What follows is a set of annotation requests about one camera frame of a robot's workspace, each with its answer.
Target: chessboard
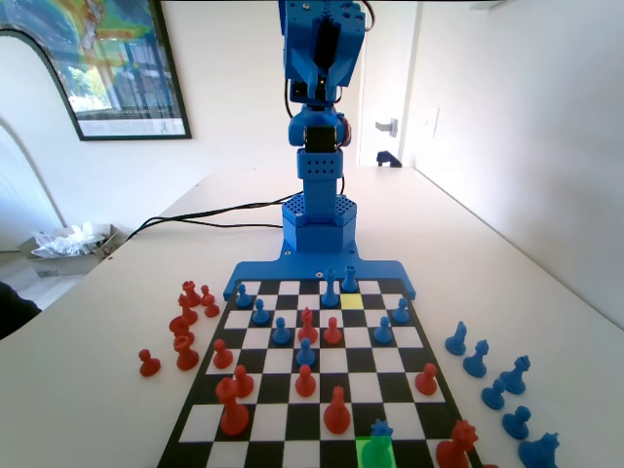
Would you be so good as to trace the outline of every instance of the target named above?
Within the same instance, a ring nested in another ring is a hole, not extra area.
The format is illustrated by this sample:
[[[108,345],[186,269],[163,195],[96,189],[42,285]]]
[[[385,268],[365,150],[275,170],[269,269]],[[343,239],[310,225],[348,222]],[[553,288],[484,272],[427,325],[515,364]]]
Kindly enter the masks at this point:
[[[393,466],[437,467],[436,446],[451,439],[457,420],[462,419],[440,366],[418,321],[401,280],[359,281],[356,292],[334,290],[340,301],[326,308],[321,301],[327,283],[304,281],[243,281],[253,298],[250,307],[236,305],[236,294],[228,301],[213,342],[202,360],[186,402],[158,465],[159,468],[252,468],[362,467],[362,448],[371,437],[377,419],[394,429],[390,447]],[[400,325],[392,320],[399,299],[409,304],[410,319]],[[252,321],[254,302],[261,298],[271,314],[266,326]],[[312,310],[319,331],[311,348],[317,387],[302,398],[294,389],[300,348],[296,336],[302,327],[301,312]],[[379,344],[373,339],[381,317],[389,317],[393,339]],[[271,339],[275,320],[283,317],[292,332],[291,342],[278,346]],[[337,319],[342,338],[334,345],[323,340],[330,317]],[[222,338],[234,355],[226,369],[213,363],[215,340]],[[422,395],[415,377],[428,363],[438,368],[438,390]],[[244,365],[254,380],[250,395],[238,399],[250,413],[243,433],[230,437],[219,427],[223,405],[215,389],[225,376]],[[351,424],[335,435],[325,426],[323,414],[335,386],[344,389]],[[483,465],[473,449],[468,452],[473,468]]]

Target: blue pawn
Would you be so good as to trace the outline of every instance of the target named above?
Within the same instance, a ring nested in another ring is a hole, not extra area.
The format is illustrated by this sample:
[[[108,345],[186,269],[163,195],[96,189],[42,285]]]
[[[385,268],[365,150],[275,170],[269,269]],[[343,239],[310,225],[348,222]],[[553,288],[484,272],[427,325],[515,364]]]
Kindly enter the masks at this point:
[[[398,324],[406,324],[410,321],[410,313],[408,312],[408,302],[404,297],[399,299],[399,307],[392,312],[392,318]]]
[[[445,340],[445,348],[450,354],[455,356],[462,356],[466,352],[466,345],[464,339],[466,338],[466,326],[463,322],[457,324],[457,330],[455,334]]]
[[[530,410],[527,407],[519,406],[516,412],[508,412],[503,416],[503,427],[514,439],[521,441],[528,437],[527,421],[530,418]]]
[[[321,297],[321,301],[323,305],[326,307],[335,307],[338,304],[338,296],[333,291],[333,281],[335,280],[335,274],[333,273],[333,268],[328,268],[328,273],[325,275],[325,279],[328,282],[328,290],[325,291],[325,294]]]
[[[481,392],[481,399],[493,410],[500,410],[505,406],[505,399],[502,395],[504,391],[505,382],[497,378],[491,388],[484,388],[484,391]]]
[[[377,343],[388,344],[392,341],[393,336],[392,331],[390,330],[390,319],[387,317],[381,317],[379,325],[379,328],[374,329],[374,334],[372,336]]]
[[[255,300],[255,311],[252,314],[252,320],[256,325],[266,325],[271,319],[271,315],[264,310],[264,301],[262,299]]]
[[[307,364],[312,367],[314,361],[316,361],[316,355],[310,349],[310,338],[303,338],[301,340],[301,349],[296,353],[296,363],[300,366]]]
[[[252,297],[245,292],[245,285],[238,285],[238,297],[236,298],[237,307],[249,307],[252,305]]]
[[[488,342],[482,339],[475,346],[475,355],[464,358],[464,369],[473,377],[483,377],[488,372],[484,364],[484,356],[489,351]]]
[[[559,446],[555,434],[544,434],[535,442],[522,442],[518,447],[518,455],[526,468],[557,468],[555,464],[555,450]]]
[[[284,317],[278,317],[275,325],[277,325],[277,329],[273,331],[273,342],[280,346],[289,343],[291,341],[291,331],[286,328]]]
[[[505,385],[507,385],[507,391],[514,395],[521,395],[527,389],[527,386],[523,382],[523,372],[528,371],[530,368],[530,361],[528,356],[521,356],[514,363],[516,366],[513,370],[503,372],[500,378]]]
[[[355,266],[347,265],[347,270],[342,280],[342,290],[346,293],[354,293],[358,290],[358,282],[355,281]]]

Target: floor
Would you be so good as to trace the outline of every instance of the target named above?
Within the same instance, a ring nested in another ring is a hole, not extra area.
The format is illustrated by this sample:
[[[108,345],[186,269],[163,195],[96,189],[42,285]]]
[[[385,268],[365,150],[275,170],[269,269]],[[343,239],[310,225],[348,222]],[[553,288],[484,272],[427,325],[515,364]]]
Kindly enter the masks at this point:
[[[0,253],[0,281],[11,286],[23,299],[44,310],[67,293],[85,275],[39,278],[19,252]]]

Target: yellow square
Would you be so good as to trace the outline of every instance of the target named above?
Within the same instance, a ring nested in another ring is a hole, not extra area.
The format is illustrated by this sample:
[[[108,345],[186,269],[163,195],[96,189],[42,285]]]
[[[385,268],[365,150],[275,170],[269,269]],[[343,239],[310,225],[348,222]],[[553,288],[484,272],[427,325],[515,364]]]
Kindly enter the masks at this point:
[[[362,303],[362,295],[359,293],[341,294],[340,308],[342,310],[364,309],[364,304]]]

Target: red pawn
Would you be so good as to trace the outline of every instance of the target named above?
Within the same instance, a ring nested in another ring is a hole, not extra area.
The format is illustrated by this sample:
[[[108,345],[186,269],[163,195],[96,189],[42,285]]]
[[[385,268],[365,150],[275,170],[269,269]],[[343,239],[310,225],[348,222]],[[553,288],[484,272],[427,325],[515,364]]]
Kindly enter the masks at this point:
[[[323,338],[329,344],[336,344],[342,338],[342,333],[338,328],[338,321],[335,317],[330,317],[330,327],[323,332]]]
[[[138,358],[143,361],[143,364],[141,364],[138,370],[143,377],[151,377],[160,369],[160,361],[156,358],[152,358],[149,354],[149,350],[141,349],[138,352]]]
[[[316,380],[312,376],[312,370],[307,364],[299,369],[299,377],[294,383],[296,393],[302,397],[309,397],[316,390]]]
[[[342,387],[333,387],[331,403],[323,415],[326,427],[334,434],[342,434],[351,424],[351,413],[344,405],[344,391]]]
[[[431,396],[438,390],[438,384],[433,377],[438,373],[438,369],[433,364],[425,365],[425,370],[416,376],[416,388],[423,395]]]
[[[180,294],[177,299],[177,303],[182,306],[182,317],[186,319],[188,325],[193,325],[197,322],[197,312],[192,310],[188,305],[188,298],[184,294]]]
[[[232,364],[233,359],[234,356],[232,355],[232,352],[225,348],[225,341],[218,339],[214,342],[213,362],[217,369],[227,368],[230,364]]]
[[[309,338],[310,344],[312,344],[319,337],[319,333],[312,327],[312,311],[307,307],[301,312],[301,320],[303,320],[303,328],[299,330],[297,335],[299,341],[303,340],[303,338]]]
[[[238,398],[245,398],[252,393],[254,390],[254,378],[247,375],[245,366],[237,366],[234,370],[234,376],[236,377],[236,395]]]
[[[452,430],[452,442],[444,441],[436,448],[440,468],[468,468],[466,451],[479,440],[477,430],[468,421],[457,421]]]
[[[189,371],[199,363],[199,354],[190,345],[188,336],[178,336],[174,340],[174,350],[178,353],[176,364],[181,371]]]
[[[236,382],[231,377],[223,378],[216,386],[216,396],[225,410],[221,417],[221,430],[228,436],[237,436],[250,422],[247,407],[236,403]]]

